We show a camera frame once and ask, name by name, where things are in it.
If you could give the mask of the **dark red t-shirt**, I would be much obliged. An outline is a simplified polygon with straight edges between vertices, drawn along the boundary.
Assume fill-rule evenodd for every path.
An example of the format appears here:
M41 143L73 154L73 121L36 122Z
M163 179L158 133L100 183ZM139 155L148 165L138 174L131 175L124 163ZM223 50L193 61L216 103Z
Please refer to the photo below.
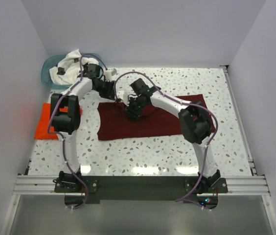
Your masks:
M182 133L178 118L163 109L147 105L138 120L130 120L123 108L123 103L99 103L97 109L100 127L97 135L100 141L171 136Z

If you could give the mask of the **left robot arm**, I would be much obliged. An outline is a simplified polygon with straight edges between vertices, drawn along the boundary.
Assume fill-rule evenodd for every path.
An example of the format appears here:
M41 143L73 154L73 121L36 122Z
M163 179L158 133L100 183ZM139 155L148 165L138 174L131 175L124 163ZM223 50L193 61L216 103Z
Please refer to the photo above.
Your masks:
M81 123L79 101L90 91L98 92L103 98L114 99L113 76L116 69L103 69L97 64L81 66L77 70L77 81L62 93L50 99L50 120L47 131L56 134L62 143L64 168L55 181L58 188L74 189L88 193L82 180L77 157L76 136Z

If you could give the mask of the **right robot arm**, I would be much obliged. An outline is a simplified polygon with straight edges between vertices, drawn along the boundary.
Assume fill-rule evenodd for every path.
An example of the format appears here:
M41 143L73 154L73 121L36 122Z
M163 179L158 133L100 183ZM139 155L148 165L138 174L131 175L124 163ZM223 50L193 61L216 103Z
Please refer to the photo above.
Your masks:
M199 178L193 188L182 198L185 199L194 193L198 186L209 188L214 185L221 177L210 147L211 141L216 135L212 132L212 125L215 124L215 131L218 130L215 115L201 102L189 102L165 94L157 86L149 87L141 78L130 86L136 95L135 98L128 98L121 92L118 94L124 98L124 111L131 119L137 120L147 105L163 109L179 119L184 139L190 142L194 148Z

